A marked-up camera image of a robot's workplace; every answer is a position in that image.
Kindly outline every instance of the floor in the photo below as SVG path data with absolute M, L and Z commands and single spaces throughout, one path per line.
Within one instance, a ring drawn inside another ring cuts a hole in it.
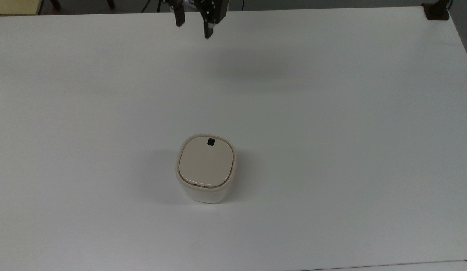
M 116 7 L 110 9 L 106 0 L 59 0 L 61 10 L 56 11 L 50 0 L 44 0 L 40 15 L 53 14 L 108 14 L 139 13 L 147 0 L 114 0 Z M 325 9 L 355 7 L 420 6 L 423 2 L 436 0 L 244 0 L 244 10 Z M 156 12 L 158 0 L 151 0 L 145 12 Z M 238 11 L 242 0 L 230 0 L 229 10 Z M 161 12 L 170 12 L 162 5 Z M 454 0 L 450 14 L 467 52 L 467 0 Z

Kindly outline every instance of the beige lid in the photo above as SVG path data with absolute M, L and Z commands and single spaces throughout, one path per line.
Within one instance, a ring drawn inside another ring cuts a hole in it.
M 191 184 L 217 187 L 230 176 L 233 153 L 230 145 L 217 137 L 194 137 L 182 150 L 180 176 Z

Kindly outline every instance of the black cable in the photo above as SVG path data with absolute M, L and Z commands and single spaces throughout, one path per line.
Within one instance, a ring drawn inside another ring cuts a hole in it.
M 146 5 L 145 5 L 145 7 L 143 8 L 143 10 L 142 10 L 141 13 L 143 13 L 143 12 L 146 10 L 146 7 L 148 7 L 148 4 L 149 4 L 149 3 L 150 3 L 150 0 L 148 0 L 148 1 L 146 2 Z

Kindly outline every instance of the black clamp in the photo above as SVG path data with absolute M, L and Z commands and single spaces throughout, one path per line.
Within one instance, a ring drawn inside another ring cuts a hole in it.
M 439 0 L 434 4 L 422 4 L 421 6 L 424 8 L 428 20 L 447 21 L 449 19 L 449 13 L 447 12 L 449 8 L 446 8 L 446 6 L 450 1 L 452 2 L 452 0 Z

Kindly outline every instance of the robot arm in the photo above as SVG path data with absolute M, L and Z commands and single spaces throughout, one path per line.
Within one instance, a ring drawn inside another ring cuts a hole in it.
M 183 0 L 163 0 L 175 13 L 175 21 L 180 27 L 185 22 L 185 10 Z M 213 27 L 216 26 L 227 14 L 229 0 L 194 0 L 195 6 L 204 19 L 204 35 L 210 38 Z

